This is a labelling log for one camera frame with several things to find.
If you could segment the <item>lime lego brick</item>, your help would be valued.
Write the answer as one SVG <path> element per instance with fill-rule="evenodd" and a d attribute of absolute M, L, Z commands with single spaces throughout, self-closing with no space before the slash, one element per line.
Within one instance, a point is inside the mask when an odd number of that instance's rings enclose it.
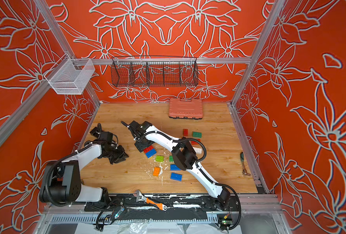
<path fill-rule="evenodd" d="M 156 162 L 163 162 L 164 161 L 164 156 L 156 156 L 155 157 Z"/>

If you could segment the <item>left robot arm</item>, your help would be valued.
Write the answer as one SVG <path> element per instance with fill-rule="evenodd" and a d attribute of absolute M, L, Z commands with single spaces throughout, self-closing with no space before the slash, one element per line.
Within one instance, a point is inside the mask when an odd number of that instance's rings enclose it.
<path fill-rule="evenodd" d="M 51 203 L 56 207 L 84 202 L 100 211 L 111 208 L 107 188 L 86 186 L 80 172 L 95 159 L 106 158 L 113 165 L 124 162 L 129 155 L 118 144 L 118 137 L 102 130 L 101 124 L 93 128 L 90 134 L 95 139 L 87 141 L 84 148 L 47 164 L 39 192 L 41 202 Z"/>

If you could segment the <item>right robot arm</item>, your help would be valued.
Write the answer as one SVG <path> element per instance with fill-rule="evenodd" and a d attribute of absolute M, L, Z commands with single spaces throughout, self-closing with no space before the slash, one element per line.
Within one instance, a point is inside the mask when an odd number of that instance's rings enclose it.
<path fill-rule="evenodd" d="M 194 138 L 173 137 L 160 131 L 147 121 L 142 124 L 135 121 L 130 124 L 123 121 L 121 123 L 131 132 L 137 149 L 144 150 L 156 143 L 169 150 L 175 165 L 180 170 L 189 172 L 200 182 L 209 196 L 215 200 L 215 207 L 224 211 L 230 210 L 229 201 L 234 198 L 238 211 L 236 219 L 232 221 L 232 224 L 221 222 L 218 228 L 230 231 L 239 225 L 242 213 L 239 196 L 231 186 L 217 182 L 202 166 L 201 162 L 207 156 L 207 150 L 203 143 Z"/>

